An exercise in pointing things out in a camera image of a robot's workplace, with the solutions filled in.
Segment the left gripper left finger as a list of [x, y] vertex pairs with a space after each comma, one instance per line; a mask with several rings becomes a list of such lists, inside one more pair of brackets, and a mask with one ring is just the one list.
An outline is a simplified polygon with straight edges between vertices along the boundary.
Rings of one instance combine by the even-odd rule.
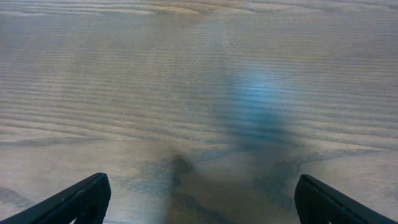
[[105, 173], [95, 173], [1, 224], [102, 224], [111, 198]]

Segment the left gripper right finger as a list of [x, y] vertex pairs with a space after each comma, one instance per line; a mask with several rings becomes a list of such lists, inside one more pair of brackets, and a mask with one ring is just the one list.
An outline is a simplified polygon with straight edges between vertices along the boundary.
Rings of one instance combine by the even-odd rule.
[[300, 176], [294, 202], [301, 224], [397, 224], [308, 174]]

